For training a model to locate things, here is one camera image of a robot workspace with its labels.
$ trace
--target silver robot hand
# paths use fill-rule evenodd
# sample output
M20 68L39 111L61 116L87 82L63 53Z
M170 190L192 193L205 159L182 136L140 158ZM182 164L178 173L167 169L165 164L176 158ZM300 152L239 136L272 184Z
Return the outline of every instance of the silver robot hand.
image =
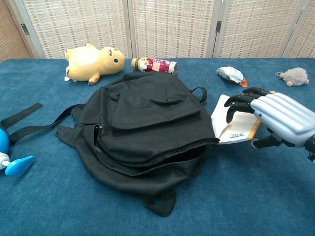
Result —
M230 97L226 122L230 123L236 111L254 114L267 126L270 136L253 141L255 148L280 146L304 147L315 162L315 113L294 99L262 88L248 88L244 94Z

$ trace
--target yellow plush toy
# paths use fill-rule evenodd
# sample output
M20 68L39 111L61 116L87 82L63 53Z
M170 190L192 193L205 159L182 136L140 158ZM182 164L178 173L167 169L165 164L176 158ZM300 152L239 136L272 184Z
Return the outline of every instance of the yellow plush toy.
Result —
M92 44L84 47L65 50L69 66L65 69L65 81L89 81L95 84L101 75L110 75L119 72L124 64L124 55L117 49L105 47L98 50Z

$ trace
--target stuffed animal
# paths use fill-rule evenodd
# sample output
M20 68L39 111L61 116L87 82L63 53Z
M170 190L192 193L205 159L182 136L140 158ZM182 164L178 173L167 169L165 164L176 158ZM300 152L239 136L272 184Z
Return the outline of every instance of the stuffed animal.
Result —
M117 49L105 47L98 50L92 44L65 50L69 66L65 69L65 81L89 81L89 85L98 82L101 75L119 72L124 64L124 55Z
M307 78L306 70L300 67L290 69L284 73L277 72L276 75L283 79L289 87L300 86L302 84L307 85L310 82Z

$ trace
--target blue tablecloth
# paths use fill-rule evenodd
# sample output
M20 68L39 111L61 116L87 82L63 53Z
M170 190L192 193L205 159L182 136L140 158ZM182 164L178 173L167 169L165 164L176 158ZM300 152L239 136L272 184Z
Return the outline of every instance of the blue tablecloth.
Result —
M242 87L216 74L222 66L243 72L249 87L276 90L315 111L315 59L175 59L188 88L204 86L212 113L221 94ZM104 76L94 86L65 82L67 61L14 59L0 63L0 119L36 102L37 112L9 128L51 123L65 108L85 103L100 87L131 72ZM275 72L305 68L310 84L287 87ZM62 125L72 126L71 117ZM269 135L261 125L256 137ZM34 155L24 173L0 171L0 235L315 235L315 165L303 148L254 149L249 142L209 146L201 172L175 187L172 214L161 218L138 197L101 184L84 169L76 151L52 130L30 135L10 148L11 160Z

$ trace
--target paper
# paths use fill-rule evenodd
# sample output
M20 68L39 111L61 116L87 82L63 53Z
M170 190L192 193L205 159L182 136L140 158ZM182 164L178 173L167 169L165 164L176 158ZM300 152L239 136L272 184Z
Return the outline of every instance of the paper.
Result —
M224 107L229 96L221 95L215 110L211 115L212 126L219 144L232 144L251 140L254 137L260 120L254 114L235 112L230 124L226 123L226 113L229 107Z

